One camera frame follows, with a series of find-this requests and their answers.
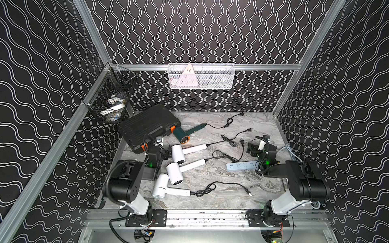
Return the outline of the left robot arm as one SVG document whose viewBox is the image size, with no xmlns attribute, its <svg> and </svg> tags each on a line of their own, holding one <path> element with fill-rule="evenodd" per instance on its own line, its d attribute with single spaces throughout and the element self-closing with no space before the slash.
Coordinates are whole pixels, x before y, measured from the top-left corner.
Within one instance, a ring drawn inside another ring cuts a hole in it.
<svg viewBox="0 0 389 243">
<path fill-rule="evenodd" d="M 140 194 L 140 188 L 142 180 L 157 180 L 162 162 L 170 157 L 170 153 L 164 148 L 161 136 L 153 140 L 153 145 L 144 142 L 141 149 L 146 146 L 144 162 L 120 160 L 112 167 L 102 193 L 120 209 L 128 211 L 126 216 L 120 216 L 126 221 L 126 226 L 164 227 L 166 211 L 154 210 L 152 204 Z"/>
</svg>

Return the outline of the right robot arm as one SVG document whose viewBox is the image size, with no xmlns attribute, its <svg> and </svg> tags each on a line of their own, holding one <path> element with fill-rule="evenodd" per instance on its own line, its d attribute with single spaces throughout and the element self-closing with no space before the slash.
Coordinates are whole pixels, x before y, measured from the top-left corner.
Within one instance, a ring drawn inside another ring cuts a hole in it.
<svg viewBox="0 0 389 243">
<path fill-rule="evenodd" d="M 265 178 L 287 179 L 288 189 L 278 198 L 269 200 L 262 210 L 247 211 L 245 217 L 251 227 L 288 226 L 292 211 L 313 202 L 327 199 L 330 189 L 316 165 L 300 158 L 284 163 L 276 159 L 281 151 L 269 143 L 268 136 L 257 136 L 259 144 L 249 142 L 247 153 L 257 158 L 256 174 Z"/>
</svg>

